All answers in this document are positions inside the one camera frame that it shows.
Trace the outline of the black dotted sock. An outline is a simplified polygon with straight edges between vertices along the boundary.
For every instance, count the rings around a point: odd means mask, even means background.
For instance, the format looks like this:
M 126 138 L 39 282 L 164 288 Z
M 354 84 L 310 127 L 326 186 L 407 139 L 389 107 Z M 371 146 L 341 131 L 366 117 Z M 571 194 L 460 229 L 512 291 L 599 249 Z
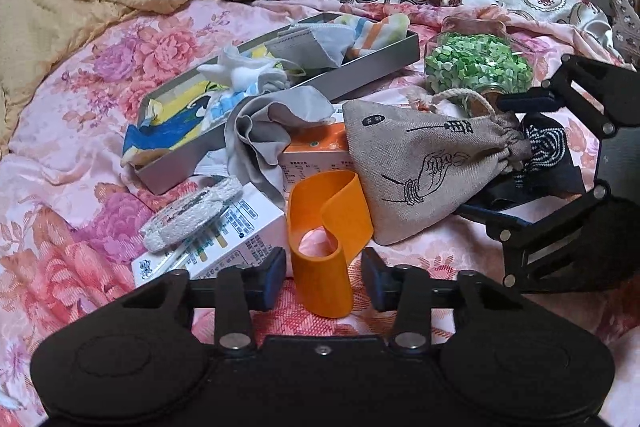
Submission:
M 546 196 L 565 198 L 585 193 L 580 168 L 573 164 L 564 128 L 541 113 L 527 113 L 518 128 L 532 148 L 523 169 L 500 174 L 466 203 L 501 211 Z

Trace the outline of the white cloth bandage roll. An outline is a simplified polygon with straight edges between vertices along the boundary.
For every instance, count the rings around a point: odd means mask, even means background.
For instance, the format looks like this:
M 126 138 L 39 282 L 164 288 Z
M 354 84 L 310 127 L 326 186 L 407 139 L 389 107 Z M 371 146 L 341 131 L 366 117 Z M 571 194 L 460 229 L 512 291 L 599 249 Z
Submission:
M 217 219 L 242 191 L 242 183 L 235 176 L 229 176 L 215 185 L 179 197 L 142 225 L 144 248 L 149 253 L 157 253 L 183 242 Z

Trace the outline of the beige drawstring linen pouch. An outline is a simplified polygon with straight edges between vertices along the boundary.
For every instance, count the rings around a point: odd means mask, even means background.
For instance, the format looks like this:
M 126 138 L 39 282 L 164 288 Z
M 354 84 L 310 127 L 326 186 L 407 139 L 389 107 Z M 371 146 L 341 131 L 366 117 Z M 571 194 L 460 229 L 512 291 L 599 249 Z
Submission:
M 388 246 L 436 225 L 503 173 L 523 169 L 532 146 L 513 113 L 454 113 L 466 89 L 429 95 L 407 88 L 404 104 L 349 100 L 349 155 L 366 196 L 375 243 Z

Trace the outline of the grey cloth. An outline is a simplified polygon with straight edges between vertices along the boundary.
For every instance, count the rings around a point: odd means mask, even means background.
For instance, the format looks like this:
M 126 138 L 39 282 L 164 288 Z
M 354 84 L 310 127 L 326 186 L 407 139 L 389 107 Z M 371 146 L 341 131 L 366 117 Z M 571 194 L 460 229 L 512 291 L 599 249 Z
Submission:
M 324 124 L 333 113 L 332 103 L 310 86 L 244 98 L 224 125 L 228 173 L 284 208 L 279 157 L 291 133 Z

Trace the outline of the striped pastel towel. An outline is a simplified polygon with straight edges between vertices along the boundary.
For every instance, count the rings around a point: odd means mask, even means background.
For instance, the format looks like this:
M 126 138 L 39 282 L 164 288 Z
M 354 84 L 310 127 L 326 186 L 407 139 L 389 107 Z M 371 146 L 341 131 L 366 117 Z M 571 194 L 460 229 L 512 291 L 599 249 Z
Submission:
M 343 14 L 333 20 L 333 23 L 352 28 L 355 33 L 355 41 L 348 48 L 347 56 L 357 58 L 405 39 L 410 20 L 404 13 L 386 16 L 378 22 L 362 16 Z

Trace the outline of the white blue baby cloth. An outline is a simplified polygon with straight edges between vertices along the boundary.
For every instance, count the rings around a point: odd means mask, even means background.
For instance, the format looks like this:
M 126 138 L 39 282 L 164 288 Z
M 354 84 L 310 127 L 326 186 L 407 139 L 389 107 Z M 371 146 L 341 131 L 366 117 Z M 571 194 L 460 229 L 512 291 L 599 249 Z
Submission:
M 216 63 L 203 63 L 196 71 L 208 82 L 224 87 L 209 97 L 204 108 L 200 126 L 200 133 L 204 134 L 226 118 L 244 98 L 291 87 L 290 76 L 300 69 L 285 58 L 274 57 L 265 46 L 247 52 L 226 46 Z

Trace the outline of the orange white medicine box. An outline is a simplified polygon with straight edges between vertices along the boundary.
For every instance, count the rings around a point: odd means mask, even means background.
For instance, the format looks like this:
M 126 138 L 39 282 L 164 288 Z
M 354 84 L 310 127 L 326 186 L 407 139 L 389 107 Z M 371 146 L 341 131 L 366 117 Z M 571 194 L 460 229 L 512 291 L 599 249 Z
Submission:
M 295 133 L 279 157 L 285 191 L 308 176 L 330 170 L 352 170 L 346 130 L 342 122 Z

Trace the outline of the grey tray with cartoon towel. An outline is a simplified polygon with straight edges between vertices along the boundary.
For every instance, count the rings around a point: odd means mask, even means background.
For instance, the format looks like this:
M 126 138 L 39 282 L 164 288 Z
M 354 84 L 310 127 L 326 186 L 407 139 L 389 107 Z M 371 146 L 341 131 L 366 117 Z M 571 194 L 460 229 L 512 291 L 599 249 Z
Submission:
M 293 134 L 326 124 L 334 102 L 419 57 L 404 14 L 322 13 L 226 46 L 143 100 L 122 165 L 156 195 L 194 174 L 232 174 L 281 199 L 280 156 Z

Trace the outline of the pink floral bedsheet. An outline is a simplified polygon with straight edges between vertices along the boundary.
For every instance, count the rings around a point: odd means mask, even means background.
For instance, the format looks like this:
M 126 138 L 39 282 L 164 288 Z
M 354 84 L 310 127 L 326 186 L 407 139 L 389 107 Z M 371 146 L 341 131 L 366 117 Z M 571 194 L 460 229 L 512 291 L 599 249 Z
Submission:
M 568 25 L 521 17 L 498 6 L 341 4 L 335 1 L 196 0 L 171 16 L 138 16 L 110 28 L 40 84 L 1 159 L 1 426 L 38 426 L 46 419 L 29 377 L 43 338 L 134 288 L 130 263 L 143 253 L 143 223 L 193 181 L 152 195 L 122 169 L 127 124 L 142 98 L 226 44 L 240 44 L 319 12 L 382 20 L 408 15 L 424 44 L 448 16 L 503 22 L 533 52 L 538 83 L 564 53 L 618 62 L 598 40 Z M 475 223 L 452 217 L 379 251 L 390 262 L 422 265 L 432 277 L 459 270 L 502 277 L 501 248 Z M 359 261 L 349 269 L 355 306 L 349 317 L 315 317 L 285 281 L 276 309 L 258 315 L 265 335 L 384 334 L 392 314 L 376 315 L 364 295 Z M 605 294 L 534 296 L 533 300 L 596 333 L 612 349 L 614 386 L 602 409 L 612 426 L 639 426 L 639 275 Z

